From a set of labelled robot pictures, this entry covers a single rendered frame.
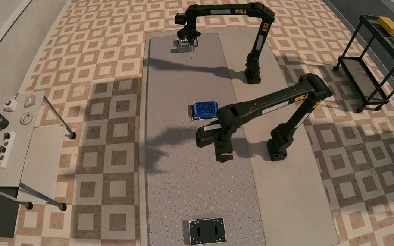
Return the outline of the blue tube carrier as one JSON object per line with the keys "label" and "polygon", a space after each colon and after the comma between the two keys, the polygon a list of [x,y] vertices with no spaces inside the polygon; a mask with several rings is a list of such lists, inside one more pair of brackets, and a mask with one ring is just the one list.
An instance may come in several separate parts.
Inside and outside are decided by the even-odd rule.
{"label": "blue tube carrier", "polygon": [[194,102],[195,117],[208,117],[216,115],[217,108],[215,101]]}

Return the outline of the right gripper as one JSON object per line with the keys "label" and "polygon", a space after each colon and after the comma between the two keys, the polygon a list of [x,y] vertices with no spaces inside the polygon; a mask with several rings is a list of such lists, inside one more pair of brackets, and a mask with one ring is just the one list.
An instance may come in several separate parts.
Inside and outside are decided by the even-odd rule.
{"label": "right gripper", "polygon": [[[187,39],[187,41],[189,42],[190,45],[193,45],[195,39],[196,39],[197,37],[199,37],[200,35],[201,35],[201,33],[198,32],[198,31],[196,31],[195,35],[193,35],[193,36],[187,35],[186,39]],[[193,40],[193,41],[192,41],[192,40]]]}

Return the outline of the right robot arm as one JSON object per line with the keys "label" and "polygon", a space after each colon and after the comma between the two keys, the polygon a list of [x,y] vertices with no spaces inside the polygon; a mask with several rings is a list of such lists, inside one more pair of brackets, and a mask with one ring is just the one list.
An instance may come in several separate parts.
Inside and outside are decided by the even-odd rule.
{"label": "right robot arm", "polygon": [[[262,19],[252,51],[248,54],[245,63],[247,67],[245,72],[248,81],[250,83],[261,82],[259,57],[271,24],[274,22],[274,12],[259,2],[250,2],[247,4],[190,5],[185,13],[177,13],[175,16],[175,24],[186,24],[184,28],[177,32],[179,39],[185,40],[187,35],[195,35],[196,18],[209,15],[247,15]],[[192,28],[188,28],[187,26]]]}

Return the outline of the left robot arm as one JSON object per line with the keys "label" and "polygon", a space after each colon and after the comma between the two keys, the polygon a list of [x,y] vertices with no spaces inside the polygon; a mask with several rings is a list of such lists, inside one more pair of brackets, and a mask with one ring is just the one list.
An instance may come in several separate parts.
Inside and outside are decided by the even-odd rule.
{"label": "left robot arm", "polygon": [[[304,100],[286,123],[279,124],[270,132],[272,138],[268,140],[268,144],[272,158],[281,159],[287,157],[286,149],[292,144],[294,140],[292,136],[297,128],[320,102],[333,95],[324,81],[316,74],[304,74],[300,76],[298,82],[294,86],[254,100],[232,103],[221,107],[216,112],[218,120],[198,128],[196,132],[196,146],[202,148],[213,142],[215,149],[224,149],[225,142],[223,141],[229,140],[241,125],[260,115]],[[220,141],[218,138],[223,141]]]}

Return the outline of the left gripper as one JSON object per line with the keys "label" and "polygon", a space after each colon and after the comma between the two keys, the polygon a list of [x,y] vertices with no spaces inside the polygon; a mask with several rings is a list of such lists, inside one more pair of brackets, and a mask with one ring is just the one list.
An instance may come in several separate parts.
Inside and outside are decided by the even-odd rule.
{"label": "left gripper", "polygon": [[222,153],[233,153],[231,138],[225,142],[224,149],[215,149],[216,161],[224,163],[228,160],[233,160],[233,155],[221,155]]}

